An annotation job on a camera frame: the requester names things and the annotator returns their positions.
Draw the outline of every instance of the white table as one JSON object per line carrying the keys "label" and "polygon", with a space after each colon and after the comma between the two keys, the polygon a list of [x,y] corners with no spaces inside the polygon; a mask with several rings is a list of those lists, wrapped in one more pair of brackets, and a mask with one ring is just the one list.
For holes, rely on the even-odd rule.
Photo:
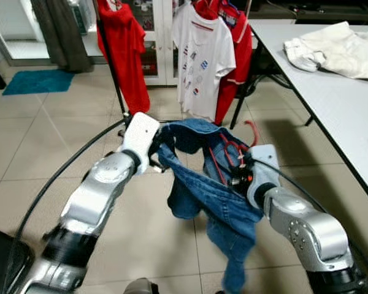
{"label": "white table", "polygon": [[[368,81],[305,72],[293,67],[283,51],[284,41],[324,27],[254,24],[252,30],[368,194]],[[368,31],[368,26],[351,28]]]}

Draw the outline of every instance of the red drawstring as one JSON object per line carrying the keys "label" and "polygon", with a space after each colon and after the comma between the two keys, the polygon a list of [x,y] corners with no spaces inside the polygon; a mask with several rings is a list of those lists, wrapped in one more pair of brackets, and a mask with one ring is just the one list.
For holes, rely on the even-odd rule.
{"label": "red drawstring", "polygon": [[249,125],[251,126],[251,128],[252,128],[253,135],[254,135],[255,137],[254,137],[254,139],[253,139],[253,142],[252,142],[252,144],[251,144],[250,148],[251,148],[251,147],[254,147],[255,145],[257,145],[257,144],[258,144],[258,140],[259,140],[259,133],[258,133],[258,130],[257,130],[257,128],[256,128],[255,124],[254,124],[252,121],[245,121],[244,123],[245,123],[245,124],[249,124]]}
{"label": "red drawstring", "polygon": [[[225,146],[223,148],[223,151],[225,153],[225,156],[226,156],[227,160],[229,161],[230,166],[232,166],[232,167],[234,167],[235,165],[234,165],[234,162],[233,162],[233,160],[231,159],[231,157],[230,157],[230,155],[228,153],[228,147],[230,145],[232,145],[233,147],[235,147],[236,151],[239,153],[238,159],[240,159],[240,165],[243,165],[244,164],[244,158],[243,158],[244,156],[243,156],[243,152],[242,151],[247,152],[249,148],[254,147],[256,144],[258,144],[259,133],[258,133],[258,130],[256,129],[255,124],[252,121],[245,121],[245,124],[249,124],[251,126],[252,131],[253,131],[253,134],[255,136],[250,147],[247,147],[244,144],[238,145],[234,141],[229,141],[223,134],[220,134],[220,137],[225,142]],[[227,185],[227,182],[226,182],[224,176],[222,175],[221,169],[218,166],[217,160],[216,160],[216,158],[214,156],[214,153],[213,153],[213,150],[211,149],[211,147],[209,147],[209,151],[210,151],[211,157],[212,157],[212,159],[214,161],[215,168],[216,168],[216,170],[217,170],[217,172],[218,172],[218,174],[220,176],[221,182],[224,185]]]}

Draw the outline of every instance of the denim fabric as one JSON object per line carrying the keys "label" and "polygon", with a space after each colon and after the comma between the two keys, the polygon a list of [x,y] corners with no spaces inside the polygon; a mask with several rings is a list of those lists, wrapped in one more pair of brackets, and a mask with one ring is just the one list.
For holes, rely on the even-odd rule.
{"label": "denim fabric", "polygon": [[[224,154],[225,142],[220,134],[237,144],[243,142],[225,128],[214,126],[203,119],[172,122],[165,125],[161,132],[164,143],[158,150],[159,161],[173,169],[175,175],[168,205],[173,215],[182,219],[192,219],[202,209],[206,212],[207,235],[229,260],[223,288],[226,293],[238,294],[245,283],[245,257],[255,245],[255,223],[263,214],[249,204],[245,195],[220,183],[209,147],[228,180],[231,175]],[[184,167],[175,155],[175,148],[189,154],[202,148],[204,172],[208,176]],[[228,152],[232,159],[237,158],[238,154],[233,149],[228,149]]]}

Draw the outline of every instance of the teal rug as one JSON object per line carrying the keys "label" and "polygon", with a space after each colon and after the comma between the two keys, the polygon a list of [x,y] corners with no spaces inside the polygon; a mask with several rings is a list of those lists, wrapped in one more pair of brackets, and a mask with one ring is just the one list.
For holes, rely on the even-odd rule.
{"label": "teal rug", "polygon": [[73,73],[58,69],[17,72],[4,90],[3,95],[66,92],[73,77]]}

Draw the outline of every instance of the white cloth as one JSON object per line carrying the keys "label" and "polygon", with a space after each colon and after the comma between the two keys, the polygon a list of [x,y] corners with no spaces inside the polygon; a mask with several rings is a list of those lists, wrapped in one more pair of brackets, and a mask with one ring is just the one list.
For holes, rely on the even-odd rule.
{"label": "white cloth", "polygon": [[322,67],[349,78],[368,79],[368,32],[344,21],[284,43],[291,64],[309,72]]}
{"label": "white cloth", "polygon": [[187,2],[174,19],[178,47],[178,96],[183,111],[215,119],[221,77],[236,68],[232,35],[224,21],[200,17]]}

